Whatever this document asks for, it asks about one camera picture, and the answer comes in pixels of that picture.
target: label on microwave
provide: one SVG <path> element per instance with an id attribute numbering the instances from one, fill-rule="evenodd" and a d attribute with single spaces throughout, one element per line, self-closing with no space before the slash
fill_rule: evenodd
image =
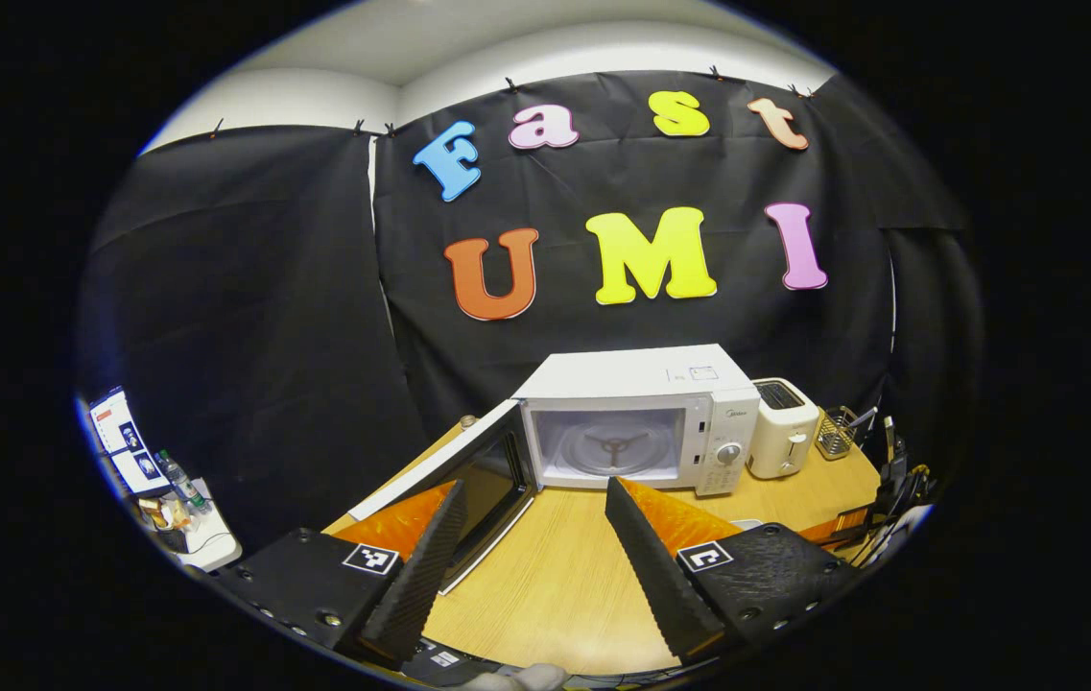
<path id="1" fill-rule="evenodd" d="M 669 381 L 703 381 L 720 379 L 720 373 L 716 372 L 716 368 L 686 368 L 664 370 L 664 377 Z"/>

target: white toaster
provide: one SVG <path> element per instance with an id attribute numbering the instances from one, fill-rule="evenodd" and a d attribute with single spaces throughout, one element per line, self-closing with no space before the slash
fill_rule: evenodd
<path id="1" fill-rule="evenodd" d="M 754 426 L 746 467 L 764 480 L 792 475 L 813 446 L 817 406 L 784 379 L 756 379 L 754 385 L 760 396 L 759 421 Z"/>

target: black device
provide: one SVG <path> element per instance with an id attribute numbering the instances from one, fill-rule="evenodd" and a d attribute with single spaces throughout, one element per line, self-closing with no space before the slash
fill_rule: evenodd
<path id="1" fill-rule="evenodd" d="M 179 555 L 187 555 L 187 534 L 182 533 L 181 529 L 158 529 L 157 539 L 165 547 L 169 548 L 169 551 L 177 552 Z"/>
<path id="2" fill-rule="evenodd" d="M 606 516 L 623 544 L 669 652 L 691 664 L 729 647 L 759 647 L 829 605 L 856 569 L 777 522 L 669 556 L 621 482 Z"/>
<path id="3" fill-rule="evenodd" d="M 217 583 L 319 646 L 397 669 L 418 655 L 419 635 L 466 517 L 459 480 L 408 560 L 384 547 L 297 528 L 221 569 Z"/>

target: orange letter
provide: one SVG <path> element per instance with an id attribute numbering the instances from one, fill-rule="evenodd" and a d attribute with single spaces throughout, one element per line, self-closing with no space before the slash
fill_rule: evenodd
<path id="1" fill-rule="evenodd" d="M 788 127 L 787 121 L 791 121 L 792 114 L 775 105 L 775 100 L 769 98 L 753 100 L 751 109 L 755 114 L 763 116 L 763 122 L 768 123 L 768 131 L 771 132 L 771 136 L 777 138 L 779 144 L 796 150 L 808 146 L 807 139 L 796 134 L 796 132 L 792 131 L 792 128 Z"/>
<path id="2" fill-rule="evenodd" d="M 484 289 L 481 258 L 489 242 L 475 237 L 453 242 L 443 255 L 452 262 L 452 278 L 456 282 L 456 302 L 470 318 L 481 321 L 509 320 L 531 306 L 537 297 L 537 270 L 532 265 L 532 242 L 540 235 L 536 228 L 520 227 L 497 237 L 511 253 L 511 293 L 495 298 Z"/>

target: wire basket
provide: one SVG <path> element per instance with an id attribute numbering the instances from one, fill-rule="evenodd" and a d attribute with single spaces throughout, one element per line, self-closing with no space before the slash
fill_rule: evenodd
<path id="1" fill-rule="evenodd" d="M 856 420 L 856 414 L 843 406 L 823 412 L 823 421 L 817 425 L 817 450 L 827 461 L 842 458 L 856 443 L 856 430 L 848 431 L 848 425 Z"/>

